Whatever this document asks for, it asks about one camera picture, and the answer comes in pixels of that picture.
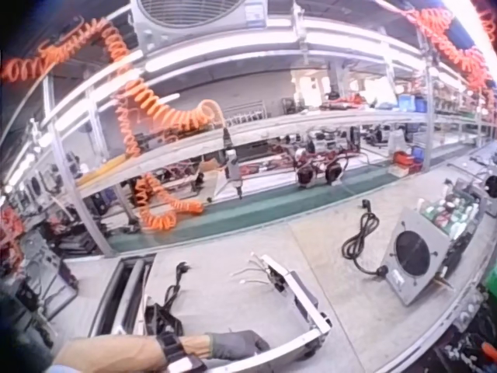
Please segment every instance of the ceiling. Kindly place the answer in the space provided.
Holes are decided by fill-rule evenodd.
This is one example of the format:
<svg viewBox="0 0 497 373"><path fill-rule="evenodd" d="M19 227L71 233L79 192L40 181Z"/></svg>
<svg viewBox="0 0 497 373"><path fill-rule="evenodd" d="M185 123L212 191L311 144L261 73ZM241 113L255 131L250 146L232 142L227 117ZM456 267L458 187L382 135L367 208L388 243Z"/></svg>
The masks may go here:
<svg viewBox="0 0 497 373"><path fill-rule="evenodd" d="M392 3L400 5L400 0L391 0ZM10 44L5 46L4 55L13 57L27 57L34 55L36 46L41 41L60 32L68 24L68 20L77 15L81 15L86 20L107 16L115 10L127 5L128 0L54 0L40 7L26 22L23 32L11 39ZM334 19L345 23L353 23L372 30L378 30L383 26L388 35L403 40L411 45L417 44L415 28L400 15L384 10L375 2L369 0L298 0L299 5L305 10L306 16L321 17ZM429 5L434 0L415 0L411 1L416 6ZM292 6L291 0L269 0L270 15L288 15ZM132 26L128 23L128 14L123 14L116 18L114 25L119 29L127 43L127 46L133 50L137 47L137 38ZM464 35L461 32L455 33L454 37L461 39L459 42L464 43ZM58 65L54 69L55 96L58 102L68 92L75 88L83 80L85 70L98 71L100 68L109 63L109 57L103 50L101 41L95 40L90 46L83 48L77 54L76 58L71 59L66 64ZM280 61L259 61L258 64L247 64L241 69L236 67L236 72L250 73L254 69L268 71L271 69L285 68L291 66L294 62L290 59L281 58ZM227 76L226 70L221 75ZM188 85L203 84L223 76L217 74L205 74L196 72L188 77ZM29 83L5 84L2 86L2 127L6 126L13 111L19 105L29 89ZM167 88L158 85L154 87L157 90ZM17 149L26 140L26 124L31 117L36 119L42 118L42 97L38 89L31 99L28 100L22 113L18 116L16 122L10 129L7 137L0 148L0 158L2 158L2 168L7 168L16 156Z"/></svg>

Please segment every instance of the workstation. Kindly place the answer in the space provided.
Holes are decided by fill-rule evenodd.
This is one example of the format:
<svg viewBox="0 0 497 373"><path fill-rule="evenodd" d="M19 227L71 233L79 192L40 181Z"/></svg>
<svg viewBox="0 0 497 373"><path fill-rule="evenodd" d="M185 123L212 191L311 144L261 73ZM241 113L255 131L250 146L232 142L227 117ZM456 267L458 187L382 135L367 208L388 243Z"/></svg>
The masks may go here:
<svg viewBox="0 0 497 373"><path fill-rule="evenodd" d="M461 341L497 343L475 331L497 319L497 57L461 70L413 20L421 3L406 16L338 2L353 16L269 0L255 23L186 39L138 0L71 21L112 21L125 51L96 66L82 48L78 84L56 78L69 60L44 71L1 144L17 144L2 170L2 293L43 369L74 338L243 330L269 350L181 348L190 368L165 352L167 369L492 363ZM368 12L397 18L372 27Z"/></svg>

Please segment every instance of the gray glove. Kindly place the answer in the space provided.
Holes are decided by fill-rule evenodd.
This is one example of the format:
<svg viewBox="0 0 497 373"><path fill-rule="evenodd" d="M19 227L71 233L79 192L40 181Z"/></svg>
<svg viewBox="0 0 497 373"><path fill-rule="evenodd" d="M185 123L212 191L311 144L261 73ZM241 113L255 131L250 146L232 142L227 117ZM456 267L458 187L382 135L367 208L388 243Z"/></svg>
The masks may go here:
<svg viewBox="0 0 497 373"><path fill-rule="evenodd" d="M270 349L269 344L252 330L207 335L211 359L241 360Z"/></svg>

